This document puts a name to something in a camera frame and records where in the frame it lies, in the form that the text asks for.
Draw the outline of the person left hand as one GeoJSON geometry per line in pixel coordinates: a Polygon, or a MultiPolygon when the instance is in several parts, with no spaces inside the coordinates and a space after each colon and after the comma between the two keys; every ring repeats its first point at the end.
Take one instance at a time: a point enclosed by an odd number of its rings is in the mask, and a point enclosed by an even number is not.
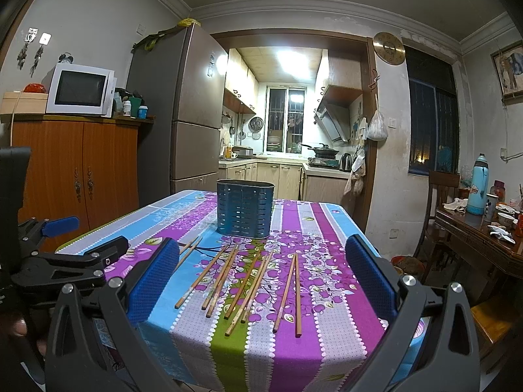
{"type": "MultiPolygon", "coordinates": [[[[27,325],[24,318],[14,318],[6,323],[6,331],[9,335],[24,337],[27,335],[27,325]]],[[[47,342],[44,339],[38,339],[36,346],[40,354],[44,357],[47,351],[47,342]]]]}

